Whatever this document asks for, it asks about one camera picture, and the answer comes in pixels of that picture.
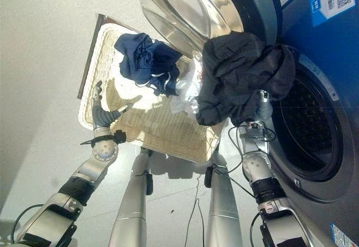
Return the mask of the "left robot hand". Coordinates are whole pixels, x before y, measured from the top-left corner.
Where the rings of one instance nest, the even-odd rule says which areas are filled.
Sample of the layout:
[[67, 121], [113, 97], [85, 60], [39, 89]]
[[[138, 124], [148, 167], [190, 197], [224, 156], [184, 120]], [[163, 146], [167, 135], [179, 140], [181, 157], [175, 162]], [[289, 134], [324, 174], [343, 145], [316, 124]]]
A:
[[130, 110], [133, 107], [133, 103], [125, 105], [119, 109], [114, 111], [106, 111], [102, 108], [101, 100], [102, 100], [102, 81], [98, 81], [93, 87], [92, 94], [92, 119], [93, 119], [93, 130], [108, 127], [115, 122], [118, 118], [120, 118], [125, 112]]

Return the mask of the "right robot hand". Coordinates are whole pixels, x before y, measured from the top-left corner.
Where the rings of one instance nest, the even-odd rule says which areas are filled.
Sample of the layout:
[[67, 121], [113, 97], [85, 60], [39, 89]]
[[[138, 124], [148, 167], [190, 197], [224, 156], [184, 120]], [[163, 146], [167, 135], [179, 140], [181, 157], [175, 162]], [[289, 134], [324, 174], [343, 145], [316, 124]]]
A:
[[273, 108], [270, 103], [269, 93], [264, 90], [260, 90], [259, 94], [260, 100], [254, 114], [254, 120], [266, 122], [271, 119]]

